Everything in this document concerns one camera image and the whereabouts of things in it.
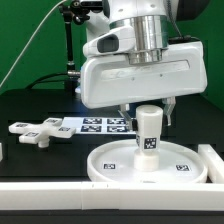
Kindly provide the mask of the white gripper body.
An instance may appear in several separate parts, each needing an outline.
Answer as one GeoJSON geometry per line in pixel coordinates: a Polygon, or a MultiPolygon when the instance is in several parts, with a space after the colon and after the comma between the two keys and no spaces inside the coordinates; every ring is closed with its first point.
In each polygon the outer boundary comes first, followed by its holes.
{"type": "Polygon", "coordinates": [[[160,62],[131,65],[124,54],[93,57],[81,69],[88,108],[201,93],[207,86],[201,42],[173,44],[160,62]]]}

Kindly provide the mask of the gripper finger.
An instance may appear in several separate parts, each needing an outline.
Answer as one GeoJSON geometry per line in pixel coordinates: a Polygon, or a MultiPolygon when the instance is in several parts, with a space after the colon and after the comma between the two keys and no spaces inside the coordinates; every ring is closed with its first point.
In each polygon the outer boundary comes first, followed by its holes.
{"type": "Polygon", "coordinates": [[[162,103],[164,104],[163,111],[164,111],[164,115],[167,118],[167,125],[170,126],[171,125],[171,115],[172,115],[172,112],[176,105],[176,98],[175,97],[164,98],[162,100],[162,103]]]}
{"type": "Polygon", "coordinates": [[[138,125],[137,125],[137,119],[131,118],[128,114],[128,111],[130,110],[130,106],[128,104],[122,104],[119,106],[118,112],[122,116],[122,118],[125,120],[126,127],[129,131],[137,131],[138,125]]]}

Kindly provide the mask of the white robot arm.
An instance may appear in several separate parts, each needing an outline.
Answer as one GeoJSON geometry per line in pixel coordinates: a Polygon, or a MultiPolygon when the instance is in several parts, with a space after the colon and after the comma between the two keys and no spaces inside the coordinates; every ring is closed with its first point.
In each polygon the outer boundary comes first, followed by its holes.
{"type": "Polygon", "coordinates": [[[160,99],[170,115],[175,98],[207,86],[202,42],[168,35],[168,24],[197,18],[211,0],[102,0],[103,15],[90,20],[83,46],[81,99],[88,108],[118,105],[127,126],[131,103],[160,99]]]}

